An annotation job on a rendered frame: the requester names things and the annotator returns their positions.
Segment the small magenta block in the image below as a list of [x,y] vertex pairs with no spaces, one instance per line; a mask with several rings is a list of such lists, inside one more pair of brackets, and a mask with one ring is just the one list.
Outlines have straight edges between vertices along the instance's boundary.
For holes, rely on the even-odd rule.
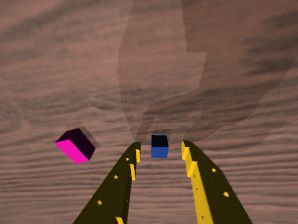
[[89,161],[96,149],[79,128],[66,131],[55,144],[75,163]]

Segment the small blue cube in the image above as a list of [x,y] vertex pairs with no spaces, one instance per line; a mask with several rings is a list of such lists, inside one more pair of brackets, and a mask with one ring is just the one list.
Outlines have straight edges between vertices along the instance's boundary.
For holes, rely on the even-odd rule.
[[167,158],[168,149],[167,135],[151,136],[151,158]]

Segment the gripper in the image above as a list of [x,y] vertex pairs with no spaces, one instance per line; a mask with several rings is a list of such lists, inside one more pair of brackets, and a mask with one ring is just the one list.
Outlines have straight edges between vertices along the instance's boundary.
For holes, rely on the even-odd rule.
[[[132,143],[72,224],[127,224],[141,143]],[[253,224],[224,173],[195,144],[182,141],[198,224]]]

